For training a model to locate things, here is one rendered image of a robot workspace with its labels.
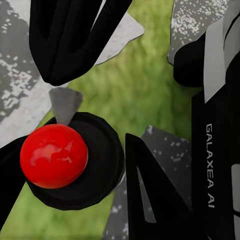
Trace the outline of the insectifuge atomizer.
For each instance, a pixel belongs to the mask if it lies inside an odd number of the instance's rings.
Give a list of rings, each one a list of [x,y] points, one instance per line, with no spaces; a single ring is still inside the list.
[[[80,211],[99,204],[123,180],[125,150],[118,133],[99,116],[76,112],[84,95],[49,91],[55,117],[23,143],[20,165],[32,193],[49,207]]]

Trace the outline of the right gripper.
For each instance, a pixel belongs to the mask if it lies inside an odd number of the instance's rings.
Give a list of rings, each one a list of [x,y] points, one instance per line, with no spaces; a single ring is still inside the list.
[[[85,75],[132,0],[31,0],[29,48],[45,83],[64,85]]]

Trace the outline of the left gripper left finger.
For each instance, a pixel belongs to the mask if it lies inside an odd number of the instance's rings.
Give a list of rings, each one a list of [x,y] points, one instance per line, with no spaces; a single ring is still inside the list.
[[[0,148],[0,231],[26,182],[20,152],[27,136]]]

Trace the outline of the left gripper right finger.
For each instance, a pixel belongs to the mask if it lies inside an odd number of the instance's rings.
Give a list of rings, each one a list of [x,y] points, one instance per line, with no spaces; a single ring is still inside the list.
[[[144,140],[129,133],[125,162],[129,240],[210,240]],[[145,220],[137,167],[156,223]]]

